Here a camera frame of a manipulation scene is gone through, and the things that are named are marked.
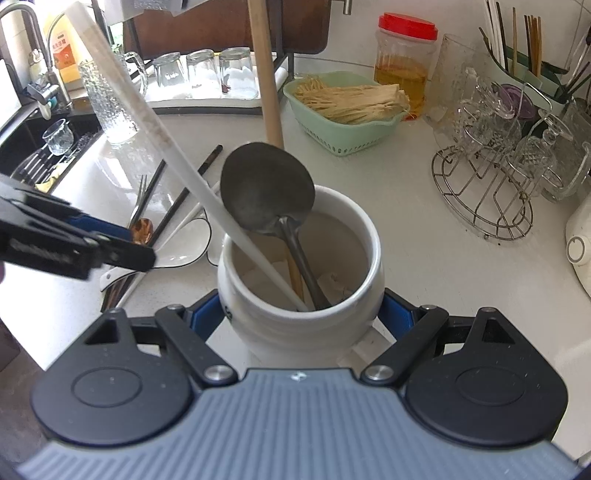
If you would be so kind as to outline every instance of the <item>spoon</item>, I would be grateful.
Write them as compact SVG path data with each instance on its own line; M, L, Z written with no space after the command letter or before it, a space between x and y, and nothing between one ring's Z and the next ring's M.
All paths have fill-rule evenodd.
M207 251L212 239L212 228L205 218L196 218L175 236L156 250L156 268L185 267L199 260ZM114 267L100 277L100 291L105 291L116 281L135 274L135 270Z
M152 223L152 220L141 218L135 222L129 230L131 230L131 236L133 237L133 242L135 244L145 245L152 238L154 224Z
M140 218L129 228L129 231L131 232L133 243L145 245L150 241L150 238L152 238L152 234L154 233L154 224L152 224L152 221L147 218ZM113 308L113 304L119 297L124 284L125 282L123 281L118 282L117 285L113 285L113 288L109 293L105 294L105 298L107 298L105 307L107 309Z
M234 150L220 180L222 201L245 230L281 238L288 246L317 310L330 307L298 240L316 191L306 168L286 151L255 142Z

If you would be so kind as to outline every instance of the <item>dish drying tray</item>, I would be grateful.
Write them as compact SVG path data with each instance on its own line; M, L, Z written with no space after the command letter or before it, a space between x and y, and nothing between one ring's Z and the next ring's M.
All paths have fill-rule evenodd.
M253 67L258 87L258 76L256 75L256 66ZM289 78L287 69L279 67L275 70L275 85L277 92L282 96L282 87ZM262 115L261 95L254 99L237 98L177 98L170 100L157 100L158 84L155 76L148 78L148 90L146 92L146 102L159 115L176 113L242 113L247 115Z
M57 187L60 180L74 166L74 163L76 163L88 147L94 143L100 133L102 133L102 131L98 131L94 134L82 135L63 155L54 155L49 152L47 144L43 145L43 147L30 154L21 162L12 173L11 178L31 187L35 187L37 184L47 182L57 167L66 165L64 171L49 189L48 193L51 193Z

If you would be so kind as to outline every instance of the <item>white ceramic spoon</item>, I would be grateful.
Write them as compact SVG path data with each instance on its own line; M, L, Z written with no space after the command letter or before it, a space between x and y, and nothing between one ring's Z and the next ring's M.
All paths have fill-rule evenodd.
M199 260L207 251L212 239L212 228L205 218L196 218L156 250L156 268L185 267ZM100 290L105 291L117 280L133 275L134 270L115 267L100 278Z

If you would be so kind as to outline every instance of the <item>white appliance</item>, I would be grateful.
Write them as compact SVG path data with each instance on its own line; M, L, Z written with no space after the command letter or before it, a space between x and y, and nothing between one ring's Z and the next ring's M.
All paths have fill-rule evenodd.
M591 193L566 222L566 257L591 296Z

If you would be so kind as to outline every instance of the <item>wooden stick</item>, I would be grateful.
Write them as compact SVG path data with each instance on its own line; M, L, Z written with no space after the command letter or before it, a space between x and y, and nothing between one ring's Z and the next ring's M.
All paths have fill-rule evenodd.
M536 75L536 72L538 70L538 20L532 15L530 15L530 33L532 54L531 67L533 74Z
M515 67L517 65L517 10L513 7L513 65L511 74L515 76Z
M527 15L524 15L525 20L525 36L527 37L527 68L533 73L533 67L531 64L531 31L530 22L528 21Z
M542 75L542 19L538 17L538 77Z
M284 148L267 2L265 0L248 0L248 13L251 20L252 45L255 51L256 73L261 91L262 117L267 131L267 141L271 145ZM303 300L304 286L300 271L287 246L285 246L285 251L290 270L291 287Z

